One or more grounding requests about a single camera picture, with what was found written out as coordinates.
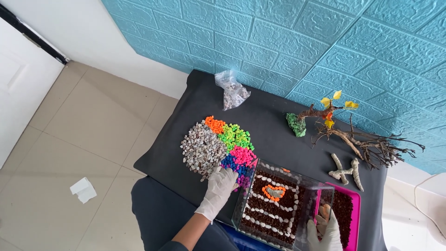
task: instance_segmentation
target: green moss base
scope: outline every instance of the green moss base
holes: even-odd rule
[[[294,134],[296,134],[296,137],[305,136],[305,119],[297,120],[296,114],[287,113],[286,120],[288,121],[288,126],[293,129]]]

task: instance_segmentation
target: gray rock inside heart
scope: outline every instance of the gray rock inside heart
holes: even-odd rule
[[[271,188],[266,188],[266,191],[271,195],[271,196],[273,196],[274,198],[280,198],[280,195],[282,195],[283,194],[283,191],[282,190],[274,190],[274,189],[271,189]]]

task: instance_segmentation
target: white door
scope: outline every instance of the white door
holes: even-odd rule
[[[63,67],[0,18],[0,168]]]

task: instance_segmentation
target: yellow artificial leaf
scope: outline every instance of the yellow artificial leaf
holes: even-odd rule
[[[324,104],[325,108],[327,108],[330,105],[330,99],[329,98],[323,98],[321,100],[321,103]]]
[[[340,99],[341,93],[342,93],[342,90],[335,92],[333,95],[333,99]]]
[[[353,103],[353,101],[346,101],[345,102],[345,107],[346,108],[358,108],[359,104],[358,103]]]
[[[334,122],[332,120],[325,120],[325,125],[328,126],[328,128],[331,129],[331,127],[333,126]]]

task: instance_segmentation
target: white tissue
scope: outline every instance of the white tissue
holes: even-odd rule
[[[96,191],[90,181],[84,177],[70,187],[72,194],[77,194],[78,199],[85,204],[89,199],[96,197]]]

